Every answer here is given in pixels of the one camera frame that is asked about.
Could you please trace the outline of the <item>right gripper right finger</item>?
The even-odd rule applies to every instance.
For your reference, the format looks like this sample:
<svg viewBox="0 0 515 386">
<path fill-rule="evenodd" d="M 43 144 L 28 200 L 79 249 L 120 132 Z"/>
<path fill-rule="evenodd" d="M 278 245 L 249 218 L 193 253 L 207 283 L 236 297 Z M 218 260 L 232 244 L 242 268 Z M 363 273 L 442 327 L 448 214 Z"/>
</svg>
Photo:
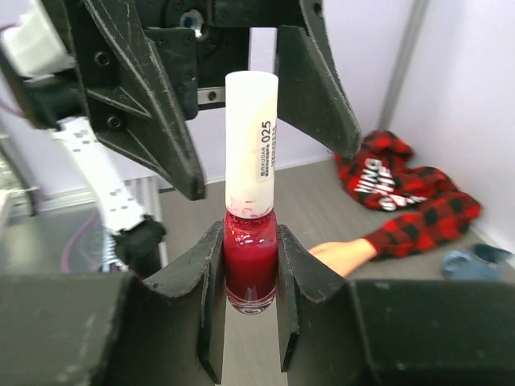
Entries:
<svg viewBox="0 0 515 386">
<path fill-rule="evenodd" d="M 346 280 L 278 229 L 281 369 L 291 385 L 511 385 L 514 287 Z"/>
</svg>

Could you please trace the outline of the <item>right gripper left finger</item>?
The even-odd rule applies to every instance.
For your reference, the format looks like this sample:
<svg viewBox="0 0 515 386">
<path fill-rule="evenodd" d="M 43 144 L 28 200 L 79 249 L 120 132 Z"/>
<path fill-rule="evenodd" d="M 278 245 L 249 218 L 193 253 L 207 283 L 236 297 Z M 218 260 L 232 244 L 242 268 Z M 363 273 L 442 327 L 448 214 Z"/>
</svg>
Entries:
<svg viewBox="0 0 515 386">
<path fill-rule="evenodd" d="M 215 385 L 222 377 L 223 226 L 146 280 L 1 278 L 4 385 Z"/>
</svg>

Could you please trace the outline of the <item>white nail polish cap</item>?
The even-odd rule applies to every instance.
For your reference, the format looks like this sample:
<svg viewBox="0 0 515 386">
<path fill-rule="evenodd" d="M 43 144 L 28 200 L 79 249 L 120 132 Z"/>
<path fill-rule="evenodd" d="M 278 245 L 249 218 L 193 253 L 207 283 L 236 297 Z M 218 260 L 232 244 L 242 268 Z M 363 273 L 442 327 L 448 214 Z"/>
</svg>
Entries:
<svg viewBox="0 0 515 386">
<path fill-rule="evenodd" d="M 240 71 L 225 77 L 225 206 L 242 219 L 274 208 L 278 77 Z"/>
</svg>

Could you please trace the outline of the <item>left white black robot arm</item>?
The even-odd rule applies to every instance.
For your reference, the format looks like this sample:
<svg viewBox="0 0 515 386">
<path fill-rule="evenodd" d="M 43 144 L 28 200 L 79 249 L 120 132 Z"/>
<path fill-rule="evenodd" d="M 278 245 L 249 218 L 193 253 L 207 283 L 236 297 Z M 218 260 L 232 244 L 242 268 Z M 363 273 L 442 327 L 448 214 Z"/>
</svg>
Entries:
<svg viewBox="0 0 515 386">
<path fill-rule="evenodd" d="M 343 156 L 360 146 L 320 1 L 33 1 L 2 34 L 1 70 L 26 119 L 92 190 L 116 255 L 144 277 L 161 267 L 165 230 L 109 150 L 203 199 L 187 122 L 225 108 L 227 204 L 253 218 L 274 205 L 276 131 L 265 119 Z"/>
</svg>

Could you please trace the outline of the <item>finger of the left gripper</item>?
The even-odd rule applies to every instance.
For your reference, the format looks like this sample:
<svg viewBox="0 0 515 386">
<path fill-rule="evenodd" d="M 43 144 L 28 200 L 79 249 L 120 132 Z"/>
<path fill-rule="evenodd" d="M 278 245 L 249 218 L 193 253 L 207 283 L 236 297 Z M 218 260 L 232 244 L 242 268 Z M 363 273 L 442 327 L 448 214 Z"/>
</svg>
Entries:
<svg viewBox="0 0 515 386">
<path fill-rule="evenodd" d="M 361 145 L 361 129 L 340 82 L 321 1 L 287 1 L 278 22 L 278 117 L 342 157 Z"/>
</svg>

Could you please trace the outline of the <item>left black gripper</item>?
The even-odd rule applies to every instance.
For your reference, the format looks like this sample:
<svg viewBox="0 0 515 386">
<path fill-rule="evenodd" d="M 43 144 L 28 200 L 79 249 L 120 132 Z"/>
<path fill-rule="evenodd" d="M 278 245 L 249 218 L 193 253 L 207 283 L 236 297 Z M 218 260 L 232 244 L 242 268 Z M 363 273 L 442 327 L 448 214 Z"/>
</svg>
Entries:
<svg viewBox="0 0 515 386">
<path fill-rule="evenodd" d="M 303 25 L 297 1 L 142 1 L 140 20 L 132 1 L 68 1 L 66 15 L 101 143 L 191 201 L 205 182 L 185 119 L 221 106 L 226 75 L 249 66 L 251 29 Z"/>
</svg>

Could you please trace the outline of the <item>red nail polish bottle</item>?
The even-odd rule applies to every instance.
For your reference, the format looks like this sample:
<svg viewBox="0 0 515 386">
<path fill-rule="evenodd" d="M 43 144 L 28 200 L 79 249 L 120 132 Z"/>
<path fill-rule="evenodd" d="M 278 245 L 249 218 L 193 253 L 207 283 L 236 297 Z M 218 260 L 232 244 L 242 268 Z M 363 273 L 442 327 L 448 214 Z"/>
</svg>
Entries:
<svg viewBox="0 0 515 386">
<path fill-rule="evenodd" d="M 278 224 L 273 211 L 242 219 L 227 212 L 223 253 L 227 298 L 237 311 L 255 315 L 274 300 L 278 264 Z"/>
</svg>

